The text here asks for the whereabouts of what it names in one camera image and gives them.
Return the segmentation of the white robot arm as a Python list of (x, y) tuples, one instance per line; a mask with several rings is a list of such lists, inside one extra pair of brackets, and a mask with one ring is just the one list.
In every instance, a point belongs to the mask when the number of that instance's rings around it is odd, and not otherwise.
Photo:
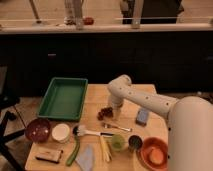
[(165, 119), (168, 171), (213, 171), (213, 104), (197, 96), (177, 99), (135, 89), (128, 75), (111, 80), (107, 88), (114, 109), (129, 100)]

